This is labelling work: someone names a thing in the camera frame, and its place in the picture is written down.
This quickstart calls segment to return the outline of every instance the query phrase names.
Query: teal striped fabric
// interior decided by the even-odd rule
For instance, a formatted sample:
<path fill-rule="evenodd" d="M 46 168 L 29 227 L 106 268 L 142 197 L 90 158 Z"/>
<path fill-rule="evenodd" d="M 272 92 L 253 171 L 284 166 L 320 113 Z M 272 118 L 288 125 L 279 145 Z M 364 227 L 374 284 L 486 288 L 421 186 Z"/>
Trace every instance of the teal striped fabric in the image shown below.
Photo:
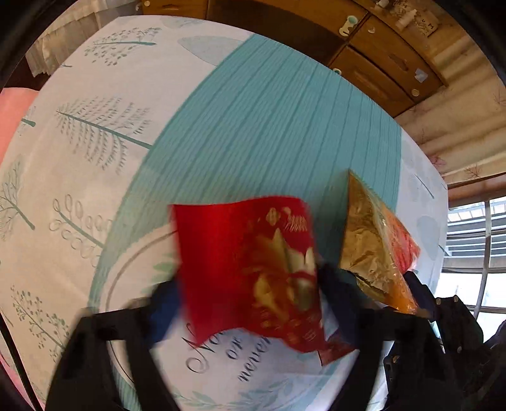
<path fill-rule="evenodd" d="M 100 257 L 90 305 L 99 305 L 118 257 L 167 223 L 171 203 L 300 197 L 313 213 L 319 252 L 337 262 L 348 169 L 394 210 L 400 135 L 394 120 L 342 77 L 253 35 L 199 85 L 144 158 Z"/>

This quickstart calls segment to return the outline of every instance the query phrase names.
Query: window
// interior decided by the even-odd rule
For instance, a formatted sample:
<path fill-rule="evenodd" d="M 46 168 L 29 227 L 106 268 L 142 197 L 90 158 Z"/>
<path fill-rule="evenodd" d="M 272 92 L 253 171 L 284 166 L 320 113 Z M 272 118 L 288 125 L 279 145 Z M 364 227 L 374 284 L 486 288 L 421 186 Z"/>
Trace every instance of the window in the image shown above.
<path fill-rule="evenodd" d="M 484 340 L 506 320 L 506 197 L 448 212 L 445 259 L 435 295 L 455 294 L 473 312 Z"/>

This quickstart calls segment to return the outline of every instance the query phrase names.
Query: gold plastic package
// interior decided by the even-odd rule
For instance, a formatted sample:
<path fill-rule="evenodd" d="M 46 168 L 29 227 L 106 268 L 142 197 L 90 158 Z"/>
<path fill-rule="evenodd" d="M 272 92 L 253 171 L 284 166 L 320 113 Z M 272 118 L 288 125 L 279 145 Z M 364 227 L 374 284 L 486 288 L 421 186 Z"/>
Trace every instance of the gold plastic package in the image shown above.
<path fill-rule="evenodd" d="M 350 172 L 340 267 L 353 272 L 372 299 L 416 314 L 418 306 L 403 274 L 414 267 L 419 254 L 420 248 L 394 213 Z"/>

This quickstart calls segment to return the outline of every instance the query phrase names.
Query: bed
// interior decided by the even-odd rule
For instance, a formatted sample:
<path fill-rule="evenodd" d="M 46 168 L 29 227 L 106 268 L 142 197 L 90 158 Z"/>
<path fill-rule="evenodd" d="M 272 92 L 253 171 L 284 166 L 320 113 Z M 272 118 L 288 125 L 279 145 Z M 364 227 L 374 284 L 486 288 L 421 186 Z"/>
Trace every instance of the bed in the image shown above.
<path fill-rule="evenodd" d="M 0 307 L 40 400 L 83 307 L 125 307 L 173 275 L 168 204 L 300 197 L 319 253 L 337 263 L 348 169 L 419 244 L 417 274 L 434 291 L 446 185 L 367 96 L 235 27 L 171 16 L 103 27 L 48 80 L 0 166 Z M 124 405 L 140 409 L 123 347 L 110 349 Z M 356 352 L 322 367 L 241 330 L 196 346 L 182 314 L 153 355 L 184 411 L 296 411 L 328 407 Z M 380 372 L 369 409 L 386 393 Z"/>

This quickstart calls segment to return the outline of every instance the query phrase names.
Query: white ruffled curtain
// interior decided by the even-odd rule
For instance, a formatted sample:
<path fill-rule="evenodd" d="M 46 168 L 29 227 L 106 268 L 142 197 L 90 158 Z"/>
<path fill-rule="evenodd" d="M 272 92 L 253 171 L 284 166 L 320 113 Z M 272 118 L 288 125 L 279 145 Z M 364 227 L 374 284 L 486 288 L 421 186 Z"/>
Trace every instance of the white ruffled curtain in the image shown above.
<path fill-rule="evenodd" d="M 53 74 L 86 39 L 119 16 L 136 14 L 138 0 L 78 0 L 26 53 L 32 75 Z"/>
<path fill-rule="evenodd" d="M 447 184 L 506 172 L 506 89 L 468 36 L 434 57 L 449 86 L 396 121 Z"/>

